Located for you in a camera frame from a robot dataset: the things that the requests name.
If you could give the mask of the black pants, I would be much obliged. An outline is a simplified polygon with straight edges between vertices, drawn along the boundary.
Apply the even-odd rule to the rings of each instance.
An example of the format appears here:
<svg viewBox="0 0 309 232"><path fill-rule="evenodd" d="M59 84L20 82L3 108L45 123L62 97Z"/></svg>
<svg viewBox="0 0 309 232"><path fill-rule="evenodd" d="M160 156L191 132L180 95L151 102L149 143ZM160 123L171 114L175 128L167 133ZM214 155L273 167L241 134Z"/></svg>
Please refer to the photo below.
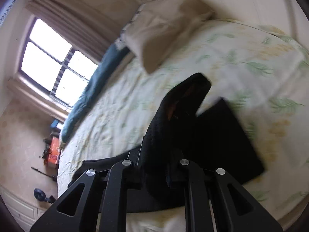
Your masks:
<svg viewBox="0 0 309 232"><path fill-rule="evenodd" d="M169 159L260 159L224 99L197 113L210 88L210 81L196 73L163 98L142 143L135 147L140 148L143 187L128 193L128 213L168 210Z"/></svg>

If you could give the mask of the black stick tool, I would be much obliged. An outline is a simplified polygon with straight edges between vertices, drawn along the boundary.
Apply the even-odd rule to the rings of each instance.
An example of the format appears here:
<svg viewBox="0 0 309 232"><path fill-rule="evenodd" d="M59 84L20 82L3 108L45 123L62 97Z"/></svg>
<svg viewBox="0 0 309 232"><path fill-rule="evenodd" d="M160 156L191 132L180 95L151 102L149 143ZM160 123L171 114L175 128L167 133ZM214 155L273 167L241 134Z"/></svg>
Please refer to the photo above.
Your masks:
<svg viewBox="0 0 309 232"><path fill-rule="evenodd" d="M46 174L44 172L41 172L39 169L34 168L33 166L31 167L31 169L34 170L35 172L38 172L39 174L47 176L48 178L52 179L52 181L57 182L57 176L56 175Z"/></svg>

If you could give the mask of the red printed box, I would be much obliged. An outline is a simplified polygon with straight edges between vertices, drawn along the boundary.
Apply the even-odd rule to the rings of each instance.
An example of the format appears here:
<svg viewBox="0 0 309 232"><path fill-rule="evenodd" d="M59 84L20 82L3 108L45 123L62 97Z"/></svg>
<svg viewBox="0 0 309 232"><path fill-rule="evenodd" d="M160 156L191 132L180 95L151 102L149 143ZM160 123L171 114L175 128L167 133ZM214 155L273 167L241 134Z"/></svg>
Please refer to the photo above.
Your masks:
<svg viewBox="0 0 309 232"><path fill-rule="evenodd" d="M44 165L57 169L61 155L59 138L53 136L51 139L44 140L46 148L43 152Z"/></svg>

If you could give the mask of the dark blue round device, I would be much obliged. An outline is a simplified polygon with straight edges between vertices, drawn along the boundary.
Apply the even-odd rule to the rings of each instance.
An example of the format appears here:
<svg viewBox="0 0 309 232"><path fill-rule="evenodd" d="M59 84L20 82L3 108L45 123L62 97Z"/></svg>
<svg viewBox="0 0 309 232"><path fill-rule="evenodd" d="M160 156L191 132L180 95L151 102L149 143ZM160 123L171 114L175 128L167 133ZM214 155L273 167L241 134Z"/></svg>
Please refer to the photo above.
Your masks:
<svg viewBox="0 0 309 232"><path fill-rule="evenodd" d="M47 203L53 204L56 201L53 195L50 195L49 197L47 197L45 192L39 188L34 189L34 197L39 202L47 202Z"/></svg>

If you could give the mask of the blue storage box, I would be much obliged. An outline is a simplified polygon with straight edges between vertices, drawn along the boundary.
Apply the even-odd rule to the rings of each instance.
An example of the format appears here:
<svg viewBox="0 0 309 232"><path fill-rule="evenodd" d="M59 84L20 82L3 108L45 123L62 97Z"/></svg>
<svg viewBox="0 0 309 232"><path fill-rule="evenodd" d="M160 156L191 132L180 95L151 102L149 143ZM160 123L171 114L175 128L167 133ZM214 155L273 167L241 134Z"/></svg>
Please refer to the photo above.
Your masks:
<svg viewBox="0 0 309 232"><path fill-rule="evenodd" d="M59 129L61 130L63 127L63 122L61 122L60 120L58 119L54 119L50 125L50 128L51 129Z"/></svg>

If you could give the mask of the white cabinet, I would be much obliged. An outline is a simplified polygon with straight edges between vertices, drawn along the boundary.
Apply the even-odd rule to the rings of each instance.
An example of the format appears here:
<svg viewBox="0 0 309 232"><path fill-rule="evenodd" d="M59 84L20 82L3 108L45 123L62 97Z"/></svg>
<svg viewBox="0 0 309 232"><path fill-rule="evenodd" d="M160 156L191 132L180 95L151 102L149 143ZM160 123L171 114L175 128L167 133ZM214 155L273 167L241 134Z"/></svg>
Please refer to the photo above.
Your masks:
<svg viewBox="0 0 309 232"><path fill-rule="evenodd" d="M32 225L46 211L44 208L37 208L23 201L3 186L1 186L1 197L17 224L24 231L30 231Z"/></svg>

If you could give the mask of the teal quilted blanket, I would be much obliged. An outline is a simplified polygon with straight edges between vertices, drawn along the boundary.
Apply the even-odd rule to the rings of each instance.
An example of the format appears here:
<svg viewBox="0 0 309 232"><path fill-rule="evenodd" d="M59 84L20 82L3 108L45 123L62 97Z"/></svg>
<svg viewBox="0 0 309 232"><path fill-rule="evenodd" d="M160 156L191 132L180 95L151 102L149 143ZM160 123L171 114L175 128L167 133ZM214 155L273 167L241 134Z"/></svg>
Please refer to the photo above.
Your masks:
<svg viewBox="0 0 309 232"><path fill-rule="evenodd" d="M114 43L110 45L63 124L59 136L62 143L69 141L76 124L89 112L108 79L129 52L127 47L119 50Z"/></svg>

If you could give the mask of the floral white bed sheet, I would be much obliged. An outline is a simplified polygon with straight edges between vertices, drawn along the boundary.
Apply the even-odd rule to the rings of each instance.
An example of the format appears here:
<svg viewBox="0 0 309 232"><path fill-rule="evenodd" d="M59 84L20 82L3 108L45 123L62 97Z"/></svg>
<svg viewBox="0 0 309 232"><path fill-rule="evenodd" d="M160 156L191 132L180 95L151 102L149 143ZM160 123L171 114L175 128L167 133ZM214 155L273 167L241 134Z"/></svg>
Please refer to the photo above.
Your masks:
<svg viewBox="0 0 309 232"><path fill-rule="evenodd" d="M308 194L308 50L209 20L148 74L114 43L60 139L32 231L281 231Z"/></svg>

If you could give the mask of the beige curtain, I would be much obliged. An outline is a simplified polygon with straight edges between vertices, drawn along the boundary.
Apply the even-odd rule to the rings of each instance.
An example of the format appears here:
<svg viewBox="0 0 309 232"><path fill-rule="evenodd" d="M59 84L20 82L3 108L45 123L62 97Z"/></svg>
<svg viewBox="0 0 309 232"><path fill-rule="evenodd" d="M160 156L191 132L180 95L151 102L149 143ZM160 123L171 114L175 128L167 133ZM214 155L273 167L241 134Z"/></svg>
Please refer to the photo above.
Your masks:
<svg viewBox="0 0 309 232"><path fill-rule="evenodd" d="M26 9L97 63L120 33L119 24L79 0L30 0Z"/></svg>

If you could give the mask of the beige pillow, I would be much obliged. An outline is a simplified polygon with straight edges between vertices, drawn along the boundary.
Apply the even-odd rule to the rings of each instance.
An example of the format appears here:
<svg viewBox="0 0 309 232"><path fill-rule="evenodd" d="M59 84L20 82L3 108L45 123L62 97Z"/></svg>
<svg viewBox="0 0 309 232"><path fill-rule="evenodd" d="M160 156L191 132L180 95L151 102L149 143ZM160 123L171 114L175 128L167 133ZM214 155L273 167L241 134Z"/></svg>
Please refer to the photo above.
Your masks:
<svg viewBox="0 0 309 232"><path fill-rule="evenodd" d="M121 41L151 74L213 13L202 0L146 2L121 31Z"/></svg>

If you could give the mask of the window with dark frame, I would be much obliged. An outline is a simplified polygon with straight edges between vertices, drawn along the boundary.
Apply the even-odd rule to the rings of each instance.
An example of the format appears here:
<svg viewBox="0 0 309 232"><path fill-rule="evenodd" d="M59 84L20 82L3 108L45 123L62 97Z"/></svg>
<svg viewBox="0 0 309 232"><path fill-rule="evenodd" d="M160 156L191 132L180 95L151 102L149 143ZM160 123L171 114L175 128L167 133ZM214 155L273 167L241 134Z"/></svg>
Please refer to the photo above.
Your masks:
<svg viewBox="0 0 309 232"><path fill-rule="evenodd" d="M97 67L43 20L31 22L18 71L49 98L71 108Z"/></svg>

